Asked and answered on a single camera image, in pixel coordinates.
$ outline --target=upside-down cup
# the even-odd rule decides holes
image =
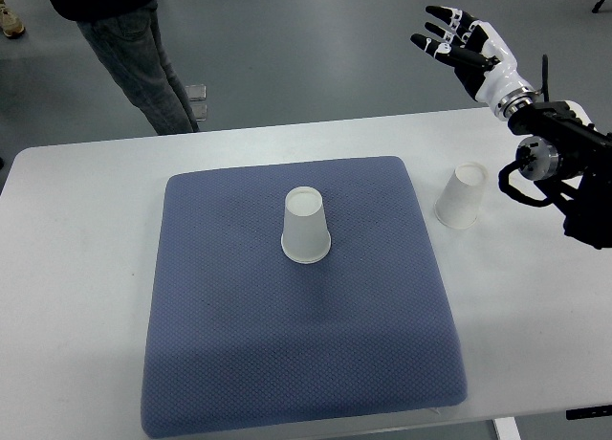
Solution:
[[[438,220],[457,230],[472,226],[478,216],[488,175],[487,169],[479,163],[463,163],[455,167],[434,205]]]
[[[285,221],[280,237],[283,252],[297,263],[315,263],[332,246],[323,198],[312,187],[297,187],[285,197]]]

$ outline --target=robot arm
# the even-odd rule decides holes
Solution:
[[[516,71],[516,59],[487,22],[464,11],[427,7],[449,31],[426,28],[443,41],[415,33],[411,40],[436,60],[454,68],[473,99],[485,102],[516,136],[515,161],[499,173],[499,187],[515,201],[544,207],[554,204],[564,215],[565,234],[596,249],[612,247],[612,134],[585,126],[565,102],[536,102],[538,91]],[[523,195],[510,185],[519,170],[546,196]],[[578,188],[563,182],[581,176]]]

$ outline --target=jeans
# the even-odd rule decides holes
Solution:
[[[157,1],[127,14],[77,22],[113,80],[158,135],[198,132],[185,87],[162,46]]]

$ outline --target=blue cushion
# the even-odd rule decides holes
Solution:
[[[323,196],[332,249],[282,252],[284,198]],[[167,184],[142,427],[153,438],[456,405],[466,379],[395,157],[193,172]]]

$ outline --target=shoe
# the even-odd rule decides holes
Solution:
[[[17,15],[4,3],[0,3],[0,28],[7,38],[17,38],[26,31]]]

